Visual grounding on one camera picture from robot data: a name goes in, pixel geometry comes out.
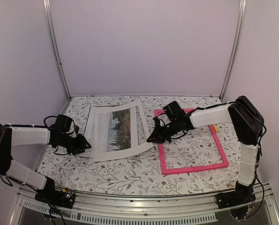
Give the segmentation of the pink picture frame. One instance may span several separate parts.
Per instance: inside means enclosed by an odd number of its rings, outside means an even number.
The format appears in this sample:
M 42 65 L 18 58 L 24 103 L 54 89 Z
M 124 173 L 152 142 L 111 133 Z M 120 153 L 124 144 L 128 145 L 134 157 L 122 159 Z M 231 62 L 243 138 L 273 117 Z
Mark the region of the pink picture frame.
M 162 175 L 171 175 L 171 174 L 180 174 L 180 173 L 196 173 L 196 172 L 203 172 L 203 171 L 209 171 L 209 170 L 214 170 L 214 169 L 227 168 L 229 166 L 229 162 L 223 151 L 223 148 L 222 148 L 219 138 L 217 136 L 217 132 L 213 125 L 209 125 L 209 129 L 211 131 L 214 142 L 215 142 L 215 144 L 219 150 L 220 156 L 222 158 L 221 163 L 168 169 L 166 167 L 165 152 L 164 152 L 163 144 L 158 144 Z

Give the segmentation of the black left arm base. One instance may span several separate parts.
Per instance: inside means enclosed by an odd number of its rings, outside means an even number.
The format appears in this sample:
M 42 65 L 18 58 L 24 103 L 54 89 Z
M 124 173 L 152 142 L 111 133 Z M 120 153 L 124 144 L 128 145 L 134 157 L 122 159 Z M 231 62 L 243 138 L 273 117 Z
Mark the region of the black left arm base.
M 75 202 L 74 191 L 64 188 L 56 190 L 54 187 L 45 187 L 44 189 L 37 189 L 35 200 L 43 203 L 49 203 L 54 206 L 59 206 L 67 209 L 72 209 Z

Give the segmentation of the white mat board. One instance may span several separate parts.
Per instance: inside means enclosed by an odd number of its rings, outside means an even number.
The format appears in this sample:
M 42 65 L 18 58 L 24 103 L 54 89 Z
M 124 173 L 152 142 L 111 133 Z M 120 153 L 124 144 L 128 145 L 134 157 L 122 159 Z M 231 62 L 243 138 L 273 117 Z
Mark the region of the white mat board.
M 111 110 L 124 110 L 128 108 L 136 108 L 136 131 L 138 132 L 137 140 L 138 146 L 135 146 L 131 149 L 127 150 L 120 150 L 116 152 L 110 153 L 102 153 L 98 147 L 98 114 L 99 113 L 106 113 L 110 112 Z M 153 147 L 152 143 L 147 142 L 147 138 L 150 136 L 148 125 L 146 122 L 146 118 L 143 112 L 143 107 L 141 101 L 136 99 L 131 103 L 120 105 L 120 106 L 113 106 L 113 107 L 99 107 L 98 111 L 95 114 L 95 121 L 94 121 L 94 162 L 101 162 L 101 161 L 109 161 L 109 160 L 117 160 L 121 158 L 128 158 L 131 156 L 139 155 L 151 147 Z

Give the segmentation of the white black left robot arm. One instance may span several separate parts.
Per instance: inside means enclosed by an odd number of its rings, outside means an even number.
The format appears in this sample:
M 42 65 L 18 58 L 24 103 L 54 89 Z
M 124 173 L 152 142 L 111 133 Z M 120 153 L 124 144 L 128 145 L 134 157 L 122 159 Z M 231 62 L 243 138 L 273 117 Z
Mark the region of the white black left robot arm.
M 0 123 L 0 176 L 29 186 L 41 194 L 48 203 L 56 203 L 59 193 L 53 179 L 44 176 L 14 158 L 13 150 L 51 146 L 55 150 L 63 148 L 63 155 L 77 155 L 90 149 L 91 145 L 79 133 L 73 119 L 59 114 L 51 125 L 1 124 Z

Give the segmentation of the brown fibreboard backing board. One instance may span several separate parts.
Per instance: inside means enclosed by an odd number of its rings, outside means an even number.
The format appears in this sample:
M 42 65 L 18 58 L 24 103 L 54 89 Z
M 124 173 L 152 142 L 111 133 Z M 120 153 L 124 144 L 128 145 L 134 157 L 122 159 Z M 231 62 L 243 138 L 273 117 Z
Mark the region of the brown fibreboard backing board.
M 91 148 L 86 149 L 84 153 L 81 153 L 79 155 L 82 158 L 94 157 L 94 121 L 95 121 L 94 118 L 97 111 L 98 111 L 97 107 L 91 107 L 89 111 L 84 137 L 86 138 L 87 142 L 91 145 Z

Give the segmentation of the matted landscape photo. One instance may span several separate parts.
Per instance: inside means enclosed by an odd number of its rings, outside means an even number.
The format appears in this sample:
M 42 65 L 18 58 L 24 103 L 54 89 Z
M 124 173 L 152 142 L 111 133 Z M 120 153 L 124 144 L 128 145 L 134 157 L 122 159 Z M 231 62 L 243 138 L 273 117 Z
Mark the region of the matted landscape photo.
M 98 114 L 98 147 L 102 153 L 138 146 L 136 108 Z

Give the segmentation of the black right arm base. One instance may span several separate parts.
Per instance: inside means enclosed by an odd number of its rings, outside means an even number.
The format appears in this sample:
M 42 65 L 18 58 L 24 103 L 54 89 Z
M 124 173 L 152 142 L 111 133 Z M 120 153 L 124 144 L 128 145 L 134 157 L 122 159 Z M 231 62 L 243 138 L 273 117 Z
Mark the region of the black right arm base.
M 219 209 L 244 206 L 230 210 L 230 214 L 237 220 L 246 219 L 255 205 L 256 196 L 252 186 L 244 186 L 236 183 L 235 190 L 232 192 L 220 192 L 214 197 L 214 202 Z

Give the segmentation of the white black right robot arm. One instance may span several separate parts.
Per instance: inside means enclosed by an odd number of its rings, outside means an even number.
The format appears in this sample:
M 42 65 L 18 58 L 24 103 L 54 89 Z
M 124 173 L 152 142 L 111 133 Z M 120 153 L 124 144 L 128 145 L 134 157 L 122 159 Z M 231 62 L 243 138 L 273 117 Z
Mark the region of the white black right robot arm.
M 240 172 L 232 193 L 232 201 L 242 204 L 250 196 L 247 187 L 254 185 L 262 155 L 262 138 L 267 132 L 264 118 L 252 102 L 244 95 L 236 100 L 207 107 L 197 107 L 186 112 L 173 101 L 163 107 L 169 122 L 164 123 L 158 116 L 153 118 L 154 128 L 147 138 L 149 143 L 172 142 L 176 134 L 185 135 L 188 131 L 208 125 L 230 125 L 240 145 Z

